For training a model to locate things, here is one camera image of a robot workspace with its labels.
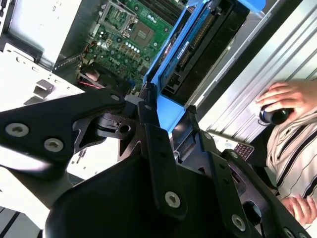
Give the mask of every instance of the finger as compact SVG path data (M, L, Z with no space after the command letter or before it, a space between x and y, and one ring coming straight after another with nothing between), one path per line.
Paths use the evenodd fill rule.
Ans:
M301 209L303 212L302 223L308 224L309 221L312 219L311 208L308 205L308 201L306 199L303 199L300 196L297 197L297 201L298 201L299 205L301 206Z
M296 95L293 92L281 93L270 96L268 98L264 98L261 101L258 101L257 104L259 106L270 105L273 103L277 103L278 101L286 100L286 99L297 99Z
M269 90L272 90L272 89L278 88L278 87L287 87L287 86L289 86L289 83L287 83L287 82L277 82L277 83L274 83L273 85L271 85L269 87Z
M293 203L293 209L295 214L294 217L300 224L303 224L302 221L304 220L304 213L302 211L301 205L299 204L299 202L297 201L295 197L293 197L291 200Z
M269 98L278 94L282 94L282 93L288 93L292 91L291 87L277 87L277 88L273 88L268 90L266 93L264 93L262 96L258 97L257 101L261 101L264 100L265 98Z
M307 203L311 209L311 218L308 221L308 224L313 223L313 221L317 218L317 207L314 199L312 197L307 197Z
M300 105L301 105L301 103L296 99L286 99L286 100L282 100L282 101L279 101L277 103L274 103L272 105L269 105L265 109L265 111L266 112L273 112L273 111L280 110L283 108L297 108Z

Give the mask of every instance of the circuit chip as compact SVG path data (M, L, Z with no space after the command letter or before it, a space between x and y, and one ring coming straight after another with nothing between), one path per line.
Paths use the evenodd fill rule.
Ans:
M146 24L139 21L134 27L130 39L135 41L138 45L146 47L150 43L153 36L154 31Z
M141 69L141 71L140 71L140 74L142 75L142 76L144 76L147 72L148 72L148 68L146 68L145 66L143 66L142 67L142 69Z

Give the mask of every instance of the green circuit board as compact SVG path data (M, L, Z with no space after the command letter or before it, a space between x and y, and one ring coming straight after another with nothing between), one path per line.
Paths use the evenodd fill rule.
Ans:
M137 0L110 0L105 12L86 58L134 81L139 90L173 26Z

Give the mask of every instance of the motherboard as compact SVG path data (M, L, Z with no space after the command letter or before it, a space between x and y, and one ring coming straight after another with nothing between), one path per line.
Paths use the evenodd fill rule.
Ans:
M83 57L138 91L184 7L177 0L108 0Z

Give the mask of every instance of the silver screw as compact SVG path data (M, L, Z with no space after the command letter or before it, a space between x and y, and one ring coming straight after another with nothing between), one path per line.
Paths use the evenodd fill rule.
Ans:
M5 127L6 133L14 137L23 137L30 132L30 129L21 123L11 123Z
M175 192L167 192L165 194L165 201L172 208L179 208L180 206L180 199Z
M116 100L116 101L119 101L119 100L120 100L120 98L119 98L117 95L111 95L111 98L114 99L114 100Z
M231 220L233 222L233 224L242 232L244 232L246 230L246 224L244 223L244 221L241 219L241 217L239 217L236 214L233 214L231 217Z
M299 233L299 237L300 238L307 238L307 236L305 236L303 233Z
M209 135L208 133L205 133L204 136L205 136L208 140L211 140L211 135Z
M50 138L47 139L44 142L44 147L45 149L47 149L48 151L51 152L59 152L64 148L64 144L61 140L56 139L56 138Z
M293 233L291 233L291 231L289 229L287 229L286 227L284 228L284 231L289 238L295 238Z
M236 153L231 152L230 154L231 154L234 158L238 159L238 155L237 155Z

